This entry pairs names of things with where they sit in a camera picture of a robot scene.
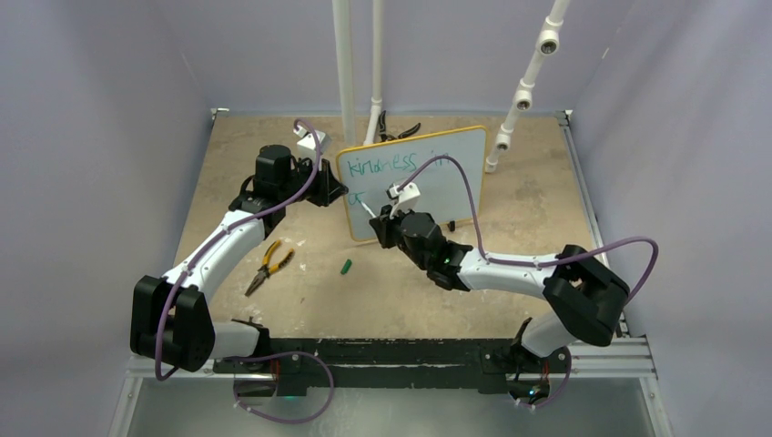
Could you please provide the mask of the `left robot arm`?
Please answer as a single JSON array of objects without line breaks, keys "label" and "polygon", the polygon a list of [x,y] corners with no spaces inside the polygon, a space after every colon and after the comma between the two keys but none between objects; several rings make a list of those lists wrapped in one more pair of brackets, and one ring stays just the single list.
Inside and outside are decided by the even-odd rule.
[{"label": "left robot arm", "polygon": [[250,372],[266,369],[267,329],[245,320],[215,322],[209,304],[230,272],[285,218],[287,206],[308,201],[327,207],[347,192],[327,159],[297,158],[282,145],[262,147],[254,173],[206,240],[174,269],[135,285],[131,351],[185,371],[228,358]]}]

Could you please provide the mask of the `yellow framed whiteboard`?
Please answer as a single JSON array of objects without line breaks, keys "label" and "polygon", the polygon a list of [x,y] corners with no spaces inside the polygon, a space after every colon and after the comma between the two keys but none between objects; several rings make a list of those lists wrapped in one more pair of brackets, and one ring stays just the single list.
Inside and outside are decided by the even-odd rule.
[{"label": "yellow framed whiteboard", "polygon": [[420,191],[417,210],[435,221],[463,222],[472,218],[466,189],[480,208],[483,191],[487,130],[463,127],[375,145],[352,147],[336,156],[340,181],[348,188],[344,200],[350,237],[363,242],[376,238],[371,216],[389,203],[387,189],[408,179],[421,165],[428,166],[412,181]]}]

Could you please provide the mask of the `green marker cap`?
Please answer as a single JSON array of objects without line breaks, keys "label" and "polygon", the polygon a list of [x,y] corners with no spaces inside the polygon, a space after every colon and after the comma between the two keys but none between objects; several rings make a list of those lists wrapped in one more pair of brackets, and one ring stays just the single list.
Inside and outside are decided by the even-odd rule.
[{"label": "green marker cap", "polygon": [[351,259],[347,259],[344,262],[343,266],[341,267],[340,274],[341,275],[346,275],[349,272],[351,265],[352,265],[352,260]]}]

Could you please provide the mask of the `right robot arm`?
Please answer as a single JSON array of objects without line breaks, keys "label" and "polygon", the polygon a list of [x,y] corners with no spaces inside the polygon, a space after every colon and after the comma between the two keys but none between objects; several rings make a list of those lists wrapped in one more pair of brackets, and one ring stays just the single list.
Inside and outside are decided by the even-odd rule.
[{"label": "right robot arm", "polygon": [[486,255],[447,239],[425,212],[393,213],[390,206],[369,224],[384,249],[397,248],[445,290],[499,290],[545,300],[549,312],[525,322],[511,347],[513,363],[531,371],[575,341],[611,344],[630,295],[626,282],[584,248],[567,245],[557,254]]}]

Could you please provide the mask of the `white green marker pen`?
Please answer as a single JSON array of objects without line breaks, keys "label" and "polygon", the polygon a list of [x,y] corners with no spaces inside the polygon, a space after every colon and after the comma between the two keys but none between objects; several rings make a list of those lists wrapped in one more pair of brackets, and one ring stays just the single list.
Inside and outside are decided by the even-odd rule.
[{"label": "white green marker pen", "polygon": [[371,217],[371,219],[376,218],[376,214],[370,209],[370,207],[365,204],[364,202],[360,202],[361,207],[365,210],[365,212]]}]

